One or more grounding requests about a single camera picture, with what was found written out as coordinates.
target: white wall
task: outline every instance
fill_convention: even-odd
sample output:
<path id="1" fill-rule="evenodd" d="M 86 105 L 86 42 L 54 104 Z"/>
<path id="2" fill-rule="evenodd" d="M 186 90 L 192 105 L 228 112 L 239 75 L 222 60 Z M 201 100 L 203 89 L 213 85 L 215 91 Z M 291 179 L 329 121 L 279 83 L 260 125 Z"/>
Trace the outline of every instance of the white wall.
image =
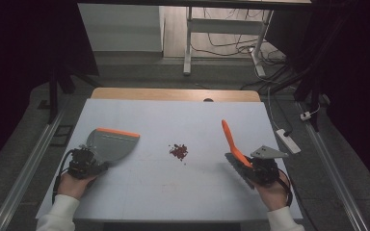
<path id="1" fill-rule="evenodd" d="M 163 7 L 78 4 L 93 51 L 163 50 Z"/>

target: wooden table edge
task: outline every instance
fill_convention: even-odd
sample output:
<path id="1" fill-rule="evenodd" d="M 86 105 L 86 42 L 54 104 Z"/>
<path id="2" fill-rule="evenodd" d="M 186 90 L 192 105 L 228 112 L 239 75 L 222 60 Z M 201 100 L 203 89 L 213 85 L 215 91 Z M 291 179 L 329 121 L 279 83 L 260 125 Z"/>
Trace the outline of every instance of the wooden table edge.
<path id="1" fill-rule="evenodd" d="M 183 90 L 183 89 L 131 89 L 97 88 L 92 99 L 170 100 L 214 102 L 260 102 L 259 94 L 253 90 Z"/>

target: gray floor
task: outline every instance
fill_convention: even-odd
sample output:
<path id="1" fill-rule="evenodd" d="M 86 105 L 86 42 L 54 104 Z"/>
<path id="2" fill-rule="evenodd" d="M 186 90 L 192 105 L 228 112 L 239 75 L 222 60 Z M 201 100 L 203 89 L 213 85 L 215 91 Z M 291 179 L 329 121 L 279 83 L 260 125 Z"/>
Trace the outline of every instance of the gray floor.
<path id="1" fill-rule="evenodd" d="M 257 81 L 249 60 L 194 60 L 192 75 L 184 77 L 180 59 L 162 59 L 154 56 L 122 58 L 105 54 L 97 54 L 96 58 L 101 76 L 95 77 L 94 80 L 106 87 L 238 90 L 247 83 Z M 278 68 L 265 67 L 269 74 Z M 65 117 L 61 121 L 61 125 L 64 126 L 76 124 L 85 100 L 93 91 L 93 87 L 85 82 L 77 78 L 73 78 L 73 81 L 77 87 L 74 94 L 60 93 L 61 99 L 65 97 L 70 99 Z M 256 89 L 257 87 L 246 88 L 246 90 Z M 304 219 L 298 222 L 302 223 L 306 230 L 354 230 L 343 203 L 335 193 L 320 162 L 314 144 L 299 119 L 299 111 L 292 100 L 291 92 L 292 90 L 288 89 L 278 94 L 282 110 L 274 103 L 274 99 L 271 102 L 274 122 L 279 127 L 288 127 L 282 116 L 284 111 L 294 128 L 291 136 L 302 149 L 301 154 L 285 161 L 304 214 Z M 261 99 L 268 107 L 267 97 L 262 96 Z M 33 90 L 29 108 L 0 153 L 0 207 L 47 122 L 48 111 L 38 109 L 41 100 L 48 100 L 47 85 Z M 323 104 L 319 112 L 320 134 L 370 227 L 370 173 L 351 146 L 330 123 L 325 113 L 326 107 L 327 104 Z M 62 137 L 53 138 L 51 142 L 60 144 L 65 140 Z M 286 151 L 281 143 L 279 147 Z M 64 152 L 64 146 L 48 147 L 13 215 L 8 230 L 35 229 L 34 217 Z M 76 225 L 77 230 L 103 229 L 102 223 L 83 220 L 76 220 Z M 241 224 L 241 230 L 270 230 L 270 228 L 267 221 L 258 221 Z"/>

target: white tabletop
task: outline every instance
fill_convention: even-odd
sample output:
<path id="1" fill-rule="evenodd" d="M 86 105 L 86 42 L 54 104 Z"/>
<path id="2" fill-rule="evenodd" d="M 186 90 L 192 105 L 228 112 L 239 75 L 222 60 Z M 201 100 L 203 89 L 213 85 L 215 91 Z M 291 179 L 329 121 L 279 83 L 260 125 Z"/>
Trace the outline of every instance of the white tabletop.
<path id="1" fill-rule="evenodd" d="M 97 127 L 141 135 L 134 150 L 112 163 L 86 191 L 75 218 L 98 221 L 248 221 L 267 209 L 225 158 L 222 119 L 245 154 L 278 149 L 263 103 L 89 99 L 67 151 L 85 143 Z M 170 150 L 185 144 L 181 162 Z M 285 170 L 282 160 L 278 167 Z M 51 208 L 52 185 L 37 217 Z M 296 202 L 293 218 L 302 218 Z"/>

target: black curtain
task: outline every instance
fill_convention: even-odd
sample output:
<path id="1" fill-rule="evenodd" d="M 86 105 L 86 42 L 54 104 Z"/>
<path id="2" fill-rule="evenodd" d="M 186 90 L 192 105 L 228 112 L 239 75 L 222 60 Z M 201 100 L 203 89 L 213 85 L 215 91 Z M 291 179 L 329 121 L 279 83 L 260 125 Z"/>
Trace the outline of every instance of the black curtain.
<path id="1" fill-rule="evenodd" d="M 370 171 L 370 0 L 357 3 L 322 74 L 328 115 Z"/>
<path id="2" fill-rule="evenodd" d="M 55 66 L 98 75 L 77 4 L 0 0 L 0 150 Z"/>

